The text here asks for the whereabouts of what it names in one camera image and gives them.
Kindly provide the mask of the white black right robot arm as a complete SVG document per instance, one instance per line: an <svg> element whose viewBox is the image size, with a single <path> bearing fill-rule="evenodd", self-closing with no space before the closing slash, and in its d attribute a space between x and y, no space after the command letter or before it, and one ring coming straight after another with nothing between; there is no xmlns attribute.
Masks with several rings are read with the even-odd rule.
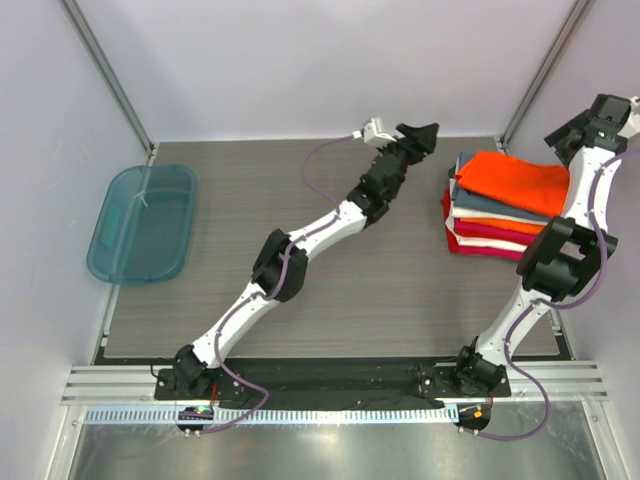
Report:
<svg viewBox="0 0 640 480"><path fill-rule="evenodd" d="M525 250L520 282L493 324L461 349L450 376L464 397L508 395L507 366L538 320L584 303L604 278L618 240L607 204L628 142L639 132L639 99L599 94L592 105L544 139L569 172L568 195Z"/></svg>

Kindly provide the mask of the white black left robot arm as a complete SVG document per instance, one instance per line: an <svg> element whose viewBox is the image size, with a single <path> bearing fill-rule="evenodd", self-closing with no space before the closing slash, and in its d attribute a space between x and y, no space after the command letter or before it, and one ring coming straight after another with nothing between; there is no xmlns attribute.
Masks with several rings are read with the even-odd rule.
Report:
<svg viewBox="0 0 640 480"><path fill-rule="evenodd" d="M396 126L397 133L384 131L381 119L370 119L361 129L326 141L311 153L340 143L360 140L377 154L368 170L345 199L338 201L313 185L303 182L328 199L332 210L314 222L285 232L272 231L252 267L251 277L233 305L204 334L181 347L172 361L174 385L192 397L206 394L223 370L252 390L266 390L233 373L225 359L255 323L276 306L292 300L305 283L309 264L340 241L377 223L390 209L406 180L409 167L432 154L440 125Z"/></svg>

